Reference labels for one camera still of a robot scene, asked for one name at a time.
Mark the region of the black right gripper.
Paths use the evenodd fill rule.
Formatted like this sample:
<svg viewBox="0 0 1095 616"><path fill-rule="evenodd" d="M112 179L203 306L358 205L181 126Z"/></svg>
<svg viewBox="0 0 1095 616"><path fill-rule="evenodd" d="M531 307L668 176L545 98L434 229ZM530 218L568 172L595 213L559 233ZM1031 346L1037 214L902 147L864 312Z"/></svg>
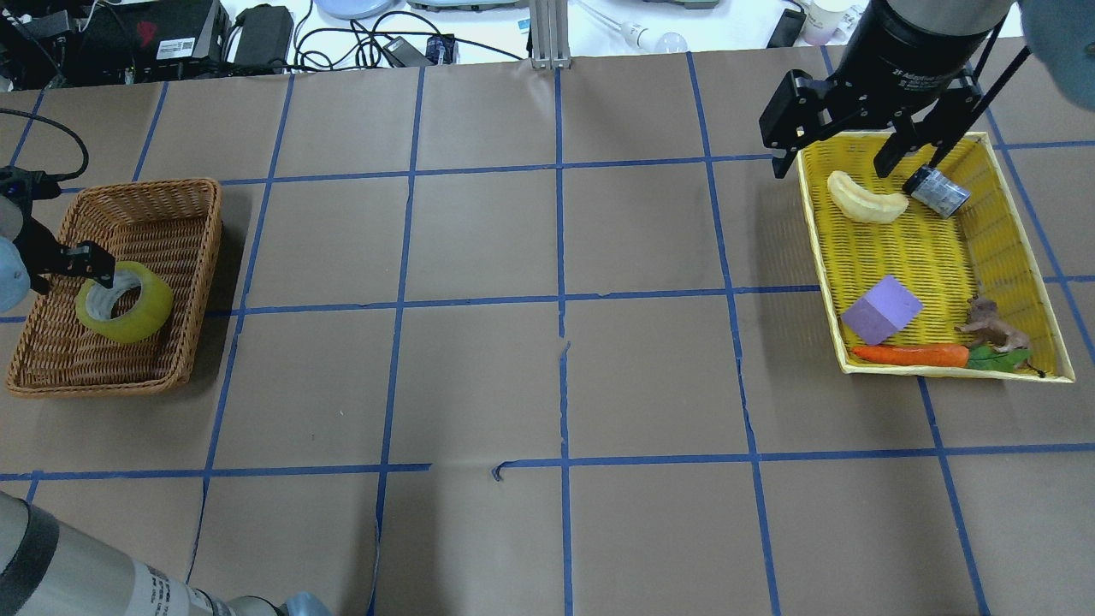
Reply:
<svg viewBox="0 0 1095 616"><path fill-rule="evenodd" d="M988 90L967 68L969 47L849 47L833 74L816 80L789 71L759 118L762 143L773 151L774 178L789 174L798 152L845 130L894 128L873 171L888 178L900 160L932 146L936 167L1031 56L1021 48Z"/></svg>

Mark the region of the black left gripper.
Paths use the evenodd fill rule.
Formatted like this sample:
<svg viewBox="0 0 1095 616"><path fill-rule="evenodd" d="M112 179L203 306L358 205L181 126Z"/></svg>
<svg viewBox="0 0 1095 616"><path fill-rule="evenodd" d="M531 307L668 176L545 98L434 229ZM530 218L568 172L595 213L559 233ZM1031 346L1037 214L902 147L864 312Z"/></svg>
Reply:
<svg viewBox="0 0 1095 616"><path fill-rule="evenodd" d="M39 295L50 292L46 274L87 278L102 288L115 283L116 260L95 242L64 246L47 226L33 217L35 200L60 196L54 175L44 171L3 167L3 237L11 240L30 274L30 288Z"/></svg>

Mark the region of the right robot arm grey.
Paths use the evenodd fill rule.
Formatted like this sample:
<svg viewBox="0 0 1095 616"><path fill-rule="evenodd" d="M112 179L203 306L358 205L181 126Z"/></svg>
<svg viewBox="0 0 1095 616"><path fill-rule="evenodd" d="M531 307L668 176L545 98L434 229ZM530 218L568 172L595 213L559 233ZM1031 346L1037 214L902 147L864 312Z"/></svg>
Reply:
<svg viewBox="0 0 1095 616"><path fill-rule="evenodd" d="M1008 1L871 1L834 73L817 80L791 70L759 120L772 149L775 178L785 178L798 152L846 130L889 129L873 158L879 178L904 156L935 150L940 165L986 113L1021 65L1038 58L1057 90L1092 109L1091 1L1021 1L1026 39L988 90L973 53L988 56L1008 16Z"/></svg>

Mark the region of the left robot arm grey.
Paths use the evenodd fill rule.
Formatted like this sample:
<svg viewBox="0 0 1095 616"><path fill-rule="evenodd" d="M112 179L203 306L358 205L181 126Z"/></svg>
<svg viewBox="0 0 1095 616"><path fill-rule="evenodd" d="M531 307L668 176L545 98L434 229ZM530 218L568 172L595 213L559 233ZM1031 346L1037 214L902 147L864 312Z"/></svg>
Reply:
<svg viewBox="0 0 1095 616"><path fill-rule="evenodd" d="M35 303L5 377L23 398L159 394L188 381L222 239L222 186L145 181L78 191L59 233L33 217L60 182L3 168L3 310ZM191 586L3 493L4 615L326 615Z"/></svg>

